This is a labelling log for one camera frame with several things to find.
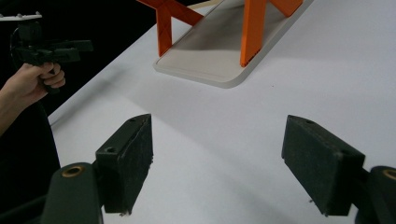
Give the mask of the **white shoe rack orange posts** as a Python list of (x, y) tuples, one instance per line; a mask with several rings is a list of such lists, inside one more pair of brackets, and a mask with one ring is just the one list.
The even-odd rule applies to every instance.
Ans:
[(177, 0), (137, 0), (156, 10), (156, 71), (233, 88), (314, 0), (219, 0), (200, 14)]

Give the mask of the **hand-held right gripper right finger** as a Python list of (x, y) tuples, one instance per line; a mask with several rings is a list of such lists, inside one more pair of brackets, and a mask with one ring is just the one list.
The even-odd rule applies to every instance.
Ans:
[(281, 158), (323, 215), (349, 213), (364, 154), (312, 120), (287, 117)]

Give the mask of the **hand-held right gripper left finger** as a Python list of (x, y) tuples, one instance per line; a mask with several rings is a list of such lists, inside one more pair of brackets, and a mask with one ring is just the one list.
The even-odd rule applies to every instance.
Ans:
[(105, 211), (131, 215), (153, 162), (151, 115), (127, 119), (95, 157)]

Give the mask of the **white table mat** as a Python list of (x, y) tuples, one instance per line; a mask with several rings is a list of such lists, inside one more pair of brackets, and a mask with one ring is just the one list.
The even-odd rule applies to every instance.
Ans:
[(282, 160), (289, 115), (396, 167), (396, 0), (313, 0), (247, 79), (221, 89), (156, 72), (147, 31), (50, 115), (62, 164), (92, 161), (152, 116), (154, 161), (128, 217), (106, 224), (353, 224), (325, 217)]

